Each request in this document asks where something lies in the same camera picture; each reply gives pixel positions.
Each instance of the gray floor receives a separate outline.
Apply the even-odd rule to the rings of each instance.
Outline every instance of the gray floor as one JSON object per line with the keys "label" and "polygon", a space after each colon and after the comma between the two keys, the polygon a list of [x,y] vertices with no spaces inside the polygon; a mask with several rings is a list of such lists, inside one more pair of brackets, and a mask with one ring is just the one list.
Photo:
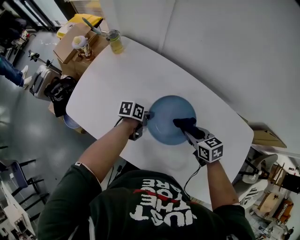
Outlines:
{"label": "gray floor", "polygon": [[[29,65],[27,76],[32,75],[41,63],[30,61],[28,50],[39,53],[44,60],[52,60],[55,59],[53,48],[57,42],[56,34],[49,32],[39,32],[36,37],[30,37],[24,49],[26,53],[19,59],[16,68],[22,70]],[[56,59],[53,64],[59,67]],[[0,145],[9,146],[6,150],[0,150],[0,158],[18,162],[36,159],[36,163],[23,168],[25,176],[27,179],[35,176],[43,178],[45,181],[39,183],[39,187],[51,193],[69,166],[95,139],[68,128],[48,110],[48,106],[49,102],[33,97],[28,89],[23,90],[0,76]],[[9,179],[8,173],[5,172],[2,178]],[[12,189],[16,189],[14,182],[10,182]],[[33,192],[29,186],[16,199],[21,201]],[[28,212],[33,216],[42,207],[32,208]]]}

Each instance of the green t-shirt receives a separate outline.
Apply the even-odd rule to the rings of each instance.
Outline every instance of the green t-shirt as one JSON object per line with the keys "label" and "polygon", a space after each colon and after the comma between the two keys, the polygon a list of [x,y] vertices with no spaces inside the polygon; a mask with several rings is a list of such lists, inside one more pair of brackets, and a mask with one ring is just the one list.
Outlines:
{"label": "green t-shirt", "polygon": [[255,239],[241,206],[215,209],[191,202],[174,178],[146,170],[127,172],[102,192],[85,166],[67,171],[37,227],[39,240]]}

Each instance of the hand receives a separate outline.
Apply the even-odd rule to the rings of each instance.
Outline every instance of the hand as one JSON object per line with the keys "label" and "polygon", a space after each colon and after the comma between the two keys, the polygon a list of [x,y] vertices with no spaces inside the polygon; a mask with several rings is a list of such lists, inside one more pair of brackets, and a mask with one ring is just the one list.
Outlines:
{"label": "hand", "polygon": [[124,118],[123,122],[127,123],[132,130],[134,130],[137,127],[137,125],[140,123],[138,120],[132,118]]}

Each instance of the black backpack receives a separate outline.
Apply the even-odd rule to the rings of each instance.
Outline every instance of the black backpack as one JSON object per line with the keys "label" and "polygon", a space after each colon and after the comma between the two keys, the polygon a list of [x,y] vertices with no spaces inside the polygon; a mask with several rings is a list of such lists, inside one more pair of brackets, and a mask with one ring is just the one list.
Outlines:
{"label": "black backpack", "polygon": [[44,94],[53,102],[55,116],[60,117],[67,114],[66,106],[77,81],[71,76],[63,79],[55,77],[54,79],[55,81],[46,87]]}

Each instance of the yellow liquid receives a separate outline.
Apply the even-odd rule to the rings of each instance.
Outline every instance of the yellow liquid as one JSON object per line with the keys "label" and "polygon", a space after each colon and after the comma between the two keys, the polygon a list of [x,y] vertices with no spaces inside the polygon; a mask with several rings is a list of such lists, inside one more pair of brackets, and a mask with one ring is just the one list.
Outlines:
{"label": "yellow liquid", "polygon": [[120,39],[109,42],[114,54],[120,54],[124,51],[124,47]]}

